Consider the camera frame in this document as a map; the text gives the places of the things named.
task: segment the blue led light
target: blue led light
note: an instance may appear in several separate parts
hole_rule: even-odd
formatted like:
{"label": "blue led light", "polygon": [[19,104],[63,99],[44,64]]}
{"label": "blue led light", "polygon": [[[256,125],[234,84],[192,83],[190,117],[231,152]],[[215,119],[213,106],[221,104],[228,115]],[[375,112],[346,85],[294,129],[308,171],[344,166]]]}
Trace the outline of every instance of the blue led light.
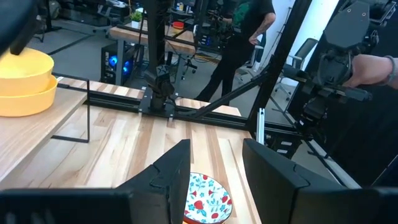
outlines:
{"label": "blue led light", "polygon": [[117,56],[112,56],[112,57],[109,58],[109,64],[111,66],[115,66],[117,64],[117,62],[118,62],[118,57]]}
{"label": "blue led light", "polygon": [[129,71],[129,69],[127,67],[123,67],[123,73],[127,74],[127,72]]}

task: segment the human arm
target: human arm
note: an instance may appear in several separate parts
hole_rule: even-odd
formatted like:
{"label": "human arm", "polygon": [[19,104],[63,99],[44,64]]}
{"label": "human arm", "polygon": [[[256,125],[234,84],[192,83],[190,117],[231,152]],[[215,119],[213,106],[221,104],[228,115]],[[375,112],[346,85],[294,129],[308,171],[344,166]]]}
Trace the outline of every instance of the human arm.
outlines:
{"label": "human arm", "polygon": [[[357,87],[358,85],[372,85],[387,83],[389,75],[393,72],[393,64],[387,57],[373,55],[358,55],[352,61],[353,76],[344,83],[344,86]],[[389,86],[398,90],[398,78],[388,83]]]}
{"label": "human arm", "polygon": [[261,25],[257,28],[257,30],[253,33],[251,38],[257,38],[261,34],[263,34],[270,26],[275,22],[276,15],[273,12],[267,13],[264,16],[264,19],[261,22]]}
{"label": "human arm", "polygon": [[223,22],[231,24],[232,23],[232,19],[223,18]]}

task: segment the stacked bowls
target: stacked bowls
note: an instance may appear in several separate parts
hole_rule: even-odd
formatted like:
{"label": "stacked bowls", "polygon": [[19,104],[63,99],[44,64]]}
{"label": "stacked bowls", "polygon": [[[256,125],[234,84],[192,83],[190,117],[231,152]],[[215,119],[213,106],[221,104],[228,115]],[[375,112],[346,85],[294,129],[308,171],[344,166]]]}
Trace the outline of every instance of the stacked bowls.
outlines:
{"label": "stacked bowls", "polygon": [[54,61],[47,54],[25,48],[0,57],[0,116],[19,117],[42,112],[55,98]]}

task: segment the white wall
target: white wall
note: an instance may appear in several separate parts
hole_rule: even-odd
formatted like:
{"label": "white wall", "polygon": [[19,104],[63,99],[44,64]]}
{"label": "white wall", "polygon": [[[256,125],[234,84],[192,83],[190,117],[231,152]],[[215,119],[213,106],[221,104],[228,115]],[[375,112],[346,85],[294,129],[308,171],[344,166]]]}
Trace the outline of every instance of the white wall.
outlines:
{"label": "white wall", "polygon": [[[261,59],[261,63],[255,65],[254,69],[265,67],[271,57],[271,54],[274,53],[276,45],[271,48],[272,44],[275,40],[279,41],[280,36],[277,35],[277,32],[281,30],[285,22],[288,8],[293,6],[294,0],[273,0],[273,3],[277,15],[277,20],[275,21],[274,25],[272,25],[267,31],[267,44]],[[321,38],[323,30],[328,24],[328,21],[330,20],[330,17],[333,14],[335,7],[337,6],[337,3],[338,0],[312,1],[310,8],[308,9],[307,15],[305,16],[305,19],[303,21],[303,24],[297,34],[296,40],[293,43],[292,49],[290,50],[290,54],[295,54],[307,38],[314,38],[317,40]],[[314,49],[307,56],[303,68],[307,66]],[[283,82],[288,85],[297,85],[296,81],[289,80],[287,78],[284,79]]]}

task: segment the wooden table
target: wooden table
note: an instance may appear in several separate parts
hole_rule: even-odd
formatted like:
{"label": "wooden table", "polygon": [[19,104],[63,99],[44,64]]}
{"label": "wooden table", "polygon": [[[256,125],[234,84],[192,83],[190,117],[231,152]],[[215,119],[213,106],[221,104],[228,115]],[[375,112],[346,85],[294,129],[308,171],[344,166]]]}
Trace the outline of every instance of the wooden table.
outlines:
{"label": "wooden table", "polygon": [[[84,88],[85,83],[64,78],[60,83]],[[123,86],[91,82],[92,90],[142,98],[143,92]],[[199,108],[207,103],[181,99],[178,104]],[[220,106],[217,112],[240,115],[237,108]],[[80,137],[86,130],[86,106],[81,106],[57,134]],[[219,181],[233,199],[226,222],[261,223],[249,190],[242,160],[246,131],[148,117],[136,113],[91,107],[89,144],[51,139],[23,169],[9,175],[11,187],[117,187],[144,170],[182,139],[191,139],[191,171]]]}
{"label": "wooden table", "polygon": [[[126,26],[132,27],[131,23],[126,24]],[[148,26],[147,26],[146,20],[144,20],[144,24],[142,25],[142,30],[148,31]],[[130,30],[126,30],[126,29],[121,29],[118,27],[111,28],[109,30],[109,33],[111,34],[111,36],[113,38],[118,40],[118,60],[123,62],[124,61],[124,59],[123,59],[124,44],[126,44],[126,42],[132,42],[132,43],[137,44],[139,42],[139,33],[130,31]],[[176,34],[176,32],[174,31],[173,27],[169,28],[168,26],[165,26],[165,35],[173,36],[174,34]],[[193,43],[193,33],[192,33],[192,31],[185,31],[183,34],[179,35],[177,37],[177,39],[185,40],[185,41]],[[141,35],[141,44],[148,45],[148,35],[146,35],[146,34]],[[185,60],[181,57],[181,54],[182,55],[194,55],[196,50],[195,50],[195,47],[192,45],[181,44],[179,42],[166,40],[165,51],[179,54],[178,69],[177,69],[177,74],[175,77],[175,79],[176,79],[175,88],[178,90],[180,80],[183,75],[182,74],[183,68],[185,66]],[[122,70],[123,70],[122,63],[118,63],[116,65],[116,84],[117,85],[122,85],[122,73],[123,73]]]}
{"label": "wooden table", "polygon": [[0,117],[0,185],[43,148],[86,100],[86,93],[58,88],[53,105],[32,116]]}

